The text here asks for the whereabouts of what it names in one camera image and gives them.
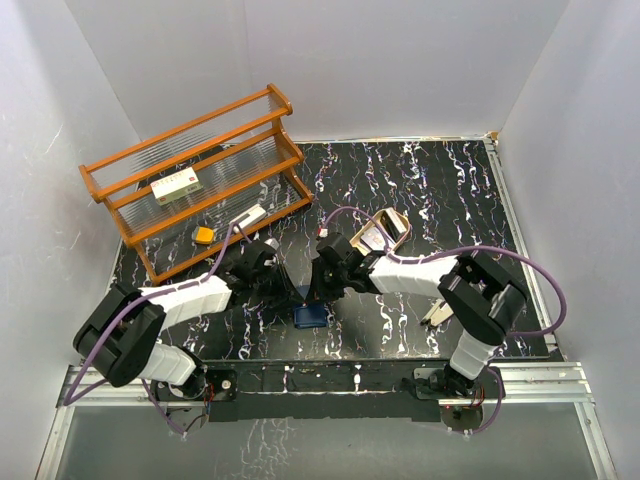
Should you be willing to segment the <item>stack of credit cards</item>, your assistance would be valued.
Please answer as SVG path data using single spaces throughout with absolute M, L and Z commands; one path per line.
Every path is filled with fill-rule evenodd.
M 360 244 L 370 251 L 394 250 L 408 234 L 403 217 L 392 208 L 386 208 L 376 217 L 381 229 L 374 224 L 368 226 L 360 236 Z

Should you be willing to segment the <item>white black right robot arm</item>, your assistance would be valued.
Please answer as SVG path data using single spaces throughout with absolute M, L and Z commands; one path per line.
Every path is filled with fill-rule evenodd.
M 423 295 L 451 308 L 463 331 L 445 367 L 427 382 L 429 390 L 448 396 L 466 397 L 480 387 L 481 372 L 529 299 L 527 288 L 478 247 L 429 258 L 384 249 L 363 254 L 332 233 L 319 241 L 316 251 L 308 303 L 335 301 L 351 288 L 374 295 Z

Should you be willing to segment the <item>blue leather card holder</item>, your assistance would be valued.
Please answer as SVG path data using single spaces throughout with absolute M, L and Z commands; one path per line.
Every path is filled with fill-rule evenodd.
M 296 287 L 294 300 L 294 326 L 297 329 L 326 328 L 329 324 L 326 302 L 310 285 Z

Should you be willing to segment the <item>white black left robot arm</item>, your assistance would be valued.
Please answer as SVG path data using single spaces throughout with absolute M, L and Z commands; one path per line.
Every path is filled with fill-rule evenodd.
M 277 243 L 254 241 L 242 253 L 218 258 L 197 278 L 164 287 L 114 283 L 76 333 L 72 345 L 113 387 L 135 379 L 172 385 L 194 399 L 206 387 L 204 364 L 180 346 L 160 343 L 182 322 L 217 314 L 254 299 L 273 311 L 303 303 L 277 256 Z

